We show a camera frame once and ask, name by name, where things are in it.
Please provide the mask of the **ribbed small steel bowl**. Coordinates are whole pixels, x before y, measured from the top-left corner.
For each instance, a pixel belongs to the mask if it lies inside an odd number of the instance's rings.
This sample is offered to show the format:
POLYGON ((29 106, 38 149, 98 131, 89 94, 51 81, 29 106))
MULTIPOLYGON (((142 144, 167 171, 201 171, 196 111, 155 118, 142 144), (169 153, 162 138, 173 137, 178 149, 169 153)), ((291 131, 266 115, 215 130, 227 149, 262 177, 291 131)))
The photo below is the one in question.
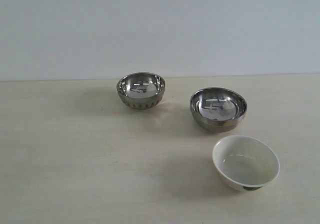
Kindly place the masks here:
POLYGON ((158 74, 136 72, 120 79, 116 90, 121 101, 136 110, 155 107, 163 98, 166 82, 158 74))

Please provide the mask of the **large smooth steel bowl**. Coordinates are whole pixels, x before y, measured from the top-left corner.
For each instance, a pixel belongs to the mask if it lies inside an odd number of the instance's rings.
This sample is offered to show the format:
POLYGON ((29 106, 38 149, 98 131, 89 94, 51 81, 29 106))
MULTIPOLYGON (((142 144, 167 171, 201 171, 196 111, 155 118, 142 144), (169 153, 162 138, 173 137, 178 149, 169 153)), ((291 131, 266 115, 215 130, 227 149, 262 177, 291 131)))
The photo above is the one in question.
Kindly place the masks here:
POLYGON ((196 91, 189 101, 195 122, 212 133, 235 129, 246 116, 248 104, 237 92, 222 87, 196 91))

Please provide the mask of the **white ceramic bowl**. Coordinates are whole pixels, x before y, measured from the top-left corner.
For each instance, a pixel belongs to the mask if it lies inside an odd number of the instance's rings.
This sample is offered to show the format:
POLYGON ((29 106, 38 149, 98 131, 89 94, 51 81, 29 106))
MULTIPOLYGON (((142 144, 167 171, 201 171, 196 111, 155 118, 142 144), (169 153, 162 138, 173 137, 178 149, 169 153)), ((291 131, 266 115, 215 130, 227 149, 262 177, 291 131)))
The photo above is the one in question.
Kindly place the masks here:
POLYGON ((280 173, 275 152, 262 141, 244 135, 228 135, 212 148, 212 162, 220 178, 240 192, 256 191, 280 173))

